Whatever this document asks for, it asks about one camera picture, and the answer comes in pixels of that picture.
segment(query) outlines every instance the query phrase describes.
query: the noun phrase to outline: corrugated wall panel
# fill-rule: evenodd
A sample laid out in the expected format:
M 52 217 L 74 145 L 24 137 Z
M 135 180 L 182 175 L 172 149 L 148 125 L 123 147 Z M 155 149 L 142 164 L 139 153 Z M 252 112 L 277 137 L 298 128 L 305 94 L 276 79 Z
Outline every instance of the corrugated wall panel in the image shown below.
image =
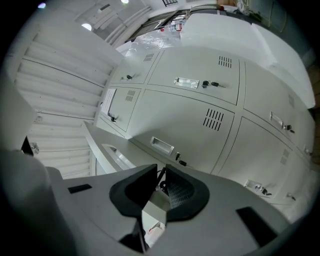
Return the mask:
M 98 51 L 92 55 L 79 50 L 77 42 L 64 40 L 53 27 L 41 26 L 30 40 L 14 84 L 37 111 L 27 135 L 39 148 L 35 157 L 60 170 L 64 179 L 89 176 L 93 154 L 82 124 L 93 124 L 115 62 L 101 58 Z M 8 56 L 15 56 L 22 41 L 15 42 Z

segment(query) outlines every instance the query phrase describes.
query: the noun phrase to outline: open locker door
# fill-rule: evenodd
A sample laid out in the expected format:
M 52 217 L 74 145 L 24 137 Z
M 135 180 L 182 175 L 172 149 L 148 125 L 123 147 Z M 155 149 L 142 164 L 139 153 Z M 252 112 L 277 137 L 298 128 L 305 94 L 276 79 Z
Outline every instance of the open locker door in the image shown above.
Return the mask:
M 96 159 L 106 173 L 114 173 L 143 165 L 165 164 L 155 159 L 126 138 L 119 137 L 88 122 L 83 122 L 84 135 Z

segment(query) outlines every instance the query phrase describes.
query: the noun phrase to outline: ceiling light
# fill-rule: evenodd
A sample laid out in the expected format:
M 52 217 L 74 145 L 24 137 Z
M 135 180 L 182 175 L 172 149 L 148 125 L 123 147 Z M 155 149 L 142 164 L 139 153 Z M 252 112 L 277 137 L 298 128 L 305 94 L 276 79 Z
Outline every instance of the ceiling light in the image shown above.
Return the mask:
M 40 8 L 40 9 L 44 9 L 45 7 L 46 7 L 46 4 L 44 2 L 42 2 L 38 5 L 38 8 Z
M 84 24 L 82 24 L 81 26 L 84 27 L 84 28 L 86 28 L 86 29 L 89 30 L 89 31 L 91 31 L 91 29 L 92 29 L 91 25 L 88 24 L 88 23 L 84 23 Z

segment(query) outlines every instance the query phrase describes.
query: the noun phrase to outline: light fixture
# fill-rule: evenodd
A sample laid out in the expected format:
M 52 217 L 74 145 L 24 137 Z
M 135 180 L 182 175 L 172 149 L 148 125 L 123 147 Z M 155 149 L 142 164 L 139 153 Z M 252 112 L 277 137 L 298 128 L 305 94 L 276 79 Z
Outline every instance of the light fixture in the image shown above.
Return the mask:
M 46 7 L 46 4 L 44 2 L 42 2 L 38 5 L 38 8 L 40 8 L 40 9 L 44 9 L 45 7 Z
M 91 25 L 88 24 L 88 23 L 84 23 L 84 24 L 82 24 L 81 26 L 84 27 L 84 28 L 86 28 L 86 29 L 89 30 L 89 31 L 91 31 L 91 29 L 92 29 Z

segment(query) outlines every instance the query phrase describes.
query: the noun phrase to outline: white paper label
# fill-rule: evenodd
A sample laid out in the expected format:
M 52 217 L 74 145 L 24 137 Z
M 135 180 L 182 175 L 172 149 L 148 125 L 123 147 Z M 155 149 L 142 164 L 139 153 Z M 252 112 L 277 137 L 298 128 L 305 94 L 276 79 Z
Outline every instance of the white paper label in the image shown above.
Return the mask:
M 105 94 L 101 111 L 108 115 L 112 100 L 114 99 L 115 93 L 117 89 L 108 89 Z

